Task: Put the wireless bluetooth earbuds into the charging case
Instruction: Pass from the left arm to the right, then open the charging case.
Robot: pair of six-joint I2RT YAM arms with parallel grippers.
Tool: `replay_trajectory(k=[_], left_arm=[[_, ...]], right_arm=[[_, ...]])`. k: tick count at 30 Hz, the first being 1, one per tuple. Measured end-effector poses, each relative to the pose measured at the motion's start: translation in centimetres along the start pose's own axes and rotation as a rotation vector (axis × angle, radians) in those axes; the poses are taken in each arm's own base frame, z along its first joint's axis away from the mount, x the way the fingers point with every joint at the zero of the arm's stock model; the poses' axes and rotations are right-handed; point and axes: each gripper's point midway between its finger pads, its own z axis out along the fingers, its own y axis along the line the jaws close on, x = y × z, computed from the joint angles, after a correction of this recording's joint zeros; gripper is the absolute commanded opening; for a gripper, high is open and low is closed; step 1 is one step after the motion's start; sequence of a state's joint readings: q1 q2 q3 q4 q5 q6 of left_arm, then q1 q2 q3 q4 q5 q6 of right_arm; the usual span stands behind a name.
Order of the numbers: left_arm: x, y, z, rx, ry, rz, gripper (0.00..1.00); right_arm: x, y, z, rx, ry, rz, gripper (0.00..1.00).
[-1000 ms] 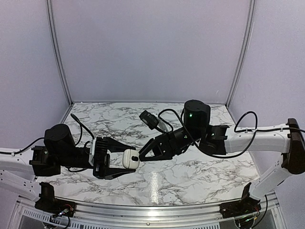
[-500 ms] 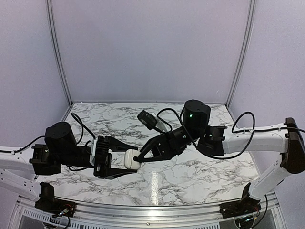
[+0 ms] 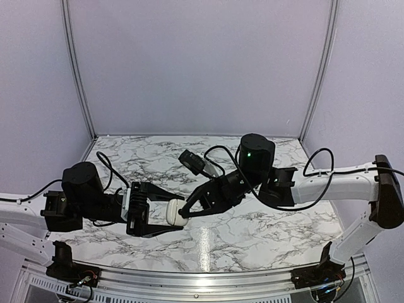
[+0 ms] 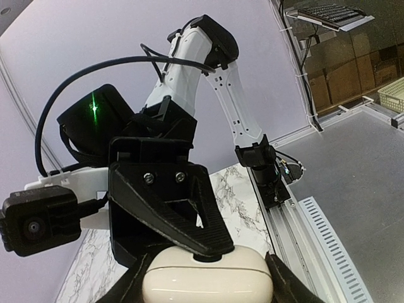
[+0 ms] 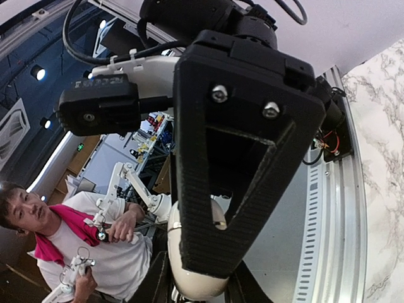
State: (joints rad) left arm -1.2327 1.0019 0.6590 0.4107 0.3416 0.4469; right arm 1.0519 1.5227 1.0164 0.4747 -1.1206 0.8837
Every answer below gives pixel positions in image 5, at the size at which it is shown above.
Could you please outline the white earbuds charging case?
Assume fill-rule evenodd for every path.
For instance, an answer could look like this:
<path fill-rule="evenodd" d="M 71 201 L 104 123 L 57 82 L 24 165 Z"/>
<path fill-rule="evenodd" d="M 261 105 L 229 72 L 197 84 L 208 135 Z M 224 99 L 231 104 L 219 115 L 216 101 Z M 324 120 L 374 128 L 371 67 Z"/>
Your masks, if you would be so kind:
<path fill-rule="evenodd" d="M 220 256 L 227 222 L 222 207 L 204 199 L 195 209 L 174 203 L 169 213 L 168 253 L 175 289 L 186 301 L 209 301 L 224 293 L 230 263 Z"/>

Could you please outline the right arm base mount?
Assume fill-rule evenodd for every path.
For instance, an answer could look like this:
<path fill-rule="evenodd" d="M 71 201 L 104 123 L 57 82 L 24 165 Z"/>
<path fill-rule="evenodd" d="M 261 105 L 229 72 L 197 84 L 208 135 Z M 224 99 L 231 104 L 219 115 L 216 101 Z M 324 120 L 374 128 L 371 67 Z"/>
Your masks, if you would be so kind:
<path fill-rule="evenodd" d="M 324 76 L 318 76 L 316 86 L 309 93 L 323 101 L 326 116 L 310 147 L 310 150 L 318 149 L 318 155 L 310 161 L 303 160 L 302 163 L 310 166 L 321 159 L 326 163 L 335 162 L 353 154 L 347 108 L 344 105 L 344 98 L 347 96 L 345 91 L 330 85 Z"/>

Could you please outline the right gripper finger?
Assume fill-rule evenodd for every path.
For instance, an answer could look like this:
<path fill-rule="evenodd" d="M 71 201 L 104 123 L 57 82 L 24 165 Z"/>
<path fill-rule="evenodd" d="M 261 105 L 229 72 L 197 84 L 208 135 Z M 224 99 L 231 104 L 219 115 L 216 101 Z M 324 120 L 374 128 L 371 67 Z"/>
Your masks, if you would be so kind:
<path fill-rule="evenodd" d="M 325 116 L 312 66 L 203 30 L 175 65 L 177 196 L 214 199 L 227 228 L 220 256 L 232 274 L 306 154 Z"/>

